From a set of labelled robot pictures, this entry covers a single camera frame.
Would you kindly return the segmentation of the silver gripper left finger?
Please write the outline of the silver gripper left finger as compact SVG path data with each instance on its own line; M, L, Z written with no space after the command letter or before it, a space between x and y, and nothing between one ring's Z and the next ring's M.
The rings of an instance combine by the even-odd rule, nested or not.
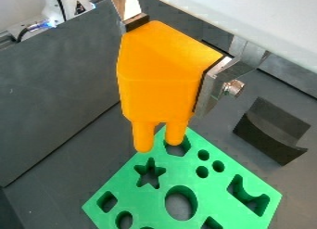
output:
M131 32L150 21L142 12L139 0L111 0L121 18L122 33Z

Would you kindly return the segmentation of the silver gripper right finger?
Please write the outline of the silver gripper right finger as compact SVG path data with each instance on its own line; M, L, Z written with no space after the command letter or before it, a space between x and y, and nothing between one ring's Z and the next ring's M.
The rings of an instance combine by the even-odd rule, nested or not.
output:
M245 84L238 80L248 72L256 70L270 52L258 45L234 36L229 54L205 71L198 88L193 113L202 118L216 107L224 95L238 97Z

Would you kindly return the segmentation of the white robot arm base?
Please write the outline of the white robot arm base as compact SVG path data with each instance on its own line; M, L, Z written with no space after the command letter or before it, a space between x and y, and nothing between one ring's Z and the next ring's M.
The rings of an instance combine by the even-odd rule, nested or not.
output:
M20 43L40 32L56 28L68 19L78 17L95 9L90 0L44 0L40 15L20 21L8 28L10 38Z

